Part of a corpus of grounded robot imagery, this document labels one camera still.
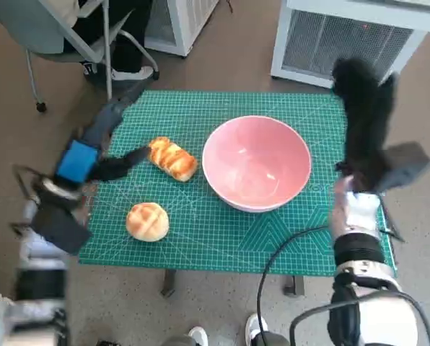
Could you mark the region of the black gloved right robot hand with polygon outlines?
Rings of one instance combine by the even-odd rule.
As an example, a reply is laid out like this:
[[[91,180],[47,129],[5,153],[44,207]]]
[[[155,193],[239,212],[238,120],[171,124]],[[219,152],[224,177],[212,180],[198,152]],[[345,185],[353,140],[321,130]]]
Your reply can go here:
[[[333,93],[341,99],[346,114],[344,158],[336,169],[354,178],[355,192],[371,192],[371,174],[365,168],[378,156],[387,137],[398,75],[381,80],[365,60],[339,58],[332,77]]]

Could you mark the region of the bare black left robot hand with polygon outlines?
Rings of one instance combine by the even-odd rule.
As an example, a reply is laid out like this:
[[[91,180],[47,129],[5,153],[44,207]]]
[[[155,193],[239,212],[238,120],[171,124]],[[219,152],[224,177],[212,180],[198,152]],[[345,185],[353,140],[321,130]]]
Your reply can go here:
[[[136,84],[102,107],[91,122],[74,134],[61,154],[54,170],[54,180],[78,187],[91,181],[112,181],[125,177],[141,163],[151,149],[142,146],[121,157],[103,156],[103,144],[123,121],[124,110],[144,92],[143,84]]]

